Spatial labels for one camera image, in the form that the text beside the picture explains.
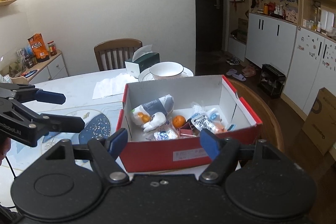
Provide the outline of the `person left hand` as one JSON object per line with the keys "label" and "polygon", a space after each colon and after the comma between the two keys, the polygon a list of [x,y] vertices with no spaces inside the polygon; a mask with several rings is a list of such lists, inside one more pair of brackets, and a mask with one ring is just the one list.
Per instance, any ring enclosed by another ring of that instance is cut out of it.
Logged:
{"label": "person left hand", "polygon": [[0,165],[2,164],[2,161],[6,157],[7,153],[11,149],[11,139],[10,138],[5,138],[1,140],[0,143]]}

